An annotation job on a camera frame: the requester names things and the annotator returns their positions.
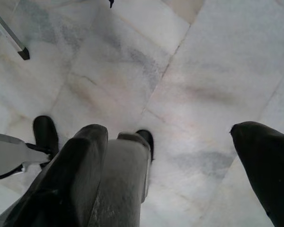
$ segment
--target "metal pole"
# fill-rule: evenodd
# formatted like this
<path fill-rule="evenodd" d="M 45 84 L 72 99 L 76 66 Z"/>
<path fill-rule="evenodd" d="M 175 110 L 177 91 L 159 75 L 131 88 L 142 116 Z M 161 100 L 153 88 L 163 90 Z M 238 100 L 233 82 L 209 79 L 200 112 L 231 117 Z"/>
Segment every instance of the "metal pole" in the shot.
<path fill-rule="evenodd" d="M 12 32 L 9 26 L 0 17 L 0 32 L 9 40 L 9 42 L 16 49 L 18 54 L 23 58 L 23 60 L 28 60 L 29 52 L 28 49 L 20 42 L 16 35 Z"/>

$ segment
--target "black shoe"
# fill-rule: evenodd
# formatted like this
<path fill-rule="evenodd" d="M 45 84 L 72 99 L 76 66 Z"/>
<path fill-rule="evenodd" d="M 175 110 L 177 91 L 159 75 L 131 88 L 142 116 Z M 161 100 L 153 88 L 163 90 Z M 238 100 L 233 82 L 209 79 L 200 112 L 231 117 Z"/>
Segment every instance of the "black shoe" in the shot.
<path fill-rule="evenodd" d="M 55 124 L 49 116 L 38 116 L 34 119 L 33 130 L 36 146 L 49 150 L 51 158 L 58 153 L 59 143 Z"/>
<path fill-rule="evenodd" d="M 148 130 L 138 130 L 136 133 L 138 133 L 140 136 L 143 137 L 143 139 L 145 139 L 148 144 L 150 145 L 151 148 L 151 161 L 154 160 L 153 158 L 153 137 L 150 131 Z"/>

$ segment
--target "metal stand leg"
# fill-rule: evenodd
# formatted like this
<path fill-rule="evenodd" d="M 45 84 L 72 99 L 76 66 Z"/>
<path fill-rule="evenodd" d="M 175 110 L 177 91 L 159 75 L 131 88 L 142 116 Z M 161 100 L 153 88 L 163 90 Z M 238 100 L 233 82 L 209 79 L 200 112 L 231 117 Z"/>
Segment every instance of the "metal stand leg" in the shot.
<path fill-rule="evenodd" d="M 0 134 L 0 179 L 49 161 L 47 154 L 28 148 L 22 140 Z"/>
<path fill-rule="evenodd" d="M 9 40 L 23 60 L 29 60 L 28 49 L 20 42 L 9 26 L 0 17 L 0 32 Z"/>

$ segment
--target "rubber foot cap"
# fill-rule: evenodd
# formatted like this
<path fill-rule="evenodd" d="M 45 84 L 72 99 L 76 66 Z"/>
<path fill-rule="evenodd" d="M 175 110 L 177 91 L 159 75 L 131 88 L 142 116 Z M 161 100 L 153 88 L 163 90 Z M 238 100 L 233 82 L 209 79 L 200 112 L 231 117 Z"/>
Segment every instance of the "rubber foot cap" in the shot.
<path fill-rule="evenodd" d="M 21 56 L 23 60 L 29 60 L 29 52 L 27 48 L 24 48 L 23 51 L 19 51 L 18 54 Z"/>

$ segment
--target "person's foot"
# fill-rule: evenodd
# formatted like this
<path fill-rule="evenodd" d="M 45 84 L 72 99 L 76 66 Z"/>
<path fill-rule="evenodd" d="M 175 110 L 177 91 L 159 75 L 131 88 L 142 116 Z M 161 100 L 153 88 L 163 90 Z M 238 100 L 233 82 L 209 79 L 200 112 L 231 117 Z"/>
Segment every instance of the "person's foot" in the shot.
<path fill-rule="evenodd" d="M 143 139 L 145 139 L 148 144 L 150 145 L 151 148 L 151 161 L 154 160 L 153 158 L 153 137 L 150 131 L 148 130 L 138 130 L 136 133 L 138 133 L 140 136 L 143 137 Z"/>
<path fill-rule="evenodd" d="M 34 119 L 33 130 L 36 146 L 50 150 L 51 158 L 58 153 L 58 133 L 49 116 L 38 116 Z"/>

